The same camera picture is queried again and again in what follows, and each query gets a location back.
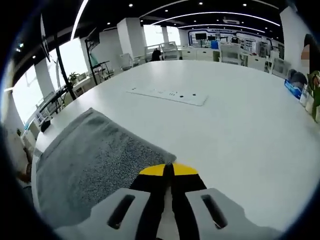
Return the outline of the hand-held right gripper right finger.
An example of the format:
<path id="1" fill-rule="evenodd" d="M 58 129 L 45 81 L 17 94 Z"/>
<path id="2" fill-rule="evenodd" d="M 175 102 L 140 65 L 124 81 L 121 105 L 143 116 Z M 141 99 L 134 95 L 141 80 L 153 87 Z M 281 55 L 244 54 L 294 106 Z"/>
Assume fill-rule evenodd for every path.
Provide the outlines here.
<path id="1" fill-rule="evenodd" d="M 172 164 L 172 210 L 182 240 L 278 240 L 282 232 L 247 219 L 243 207 L 215 188 L 207 188 L 198 172 Z"/>

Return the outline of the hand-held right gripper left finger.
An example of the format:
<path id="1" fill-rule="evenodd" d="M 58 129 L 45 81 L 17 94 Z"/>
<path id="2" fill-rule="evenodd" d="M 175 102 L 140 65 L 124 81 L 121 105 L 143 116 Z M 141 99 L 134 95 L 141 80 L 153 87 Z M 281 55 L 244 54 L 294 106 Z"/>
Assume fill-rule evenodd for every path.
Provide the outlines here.
<path id="1" fill-rule="evenodd" d="M 128 188 L 95 205 L 87 219 L 55 229 L 62 240 L 155 240 L 172 177 L 171 163 L 143 169 Z"/>

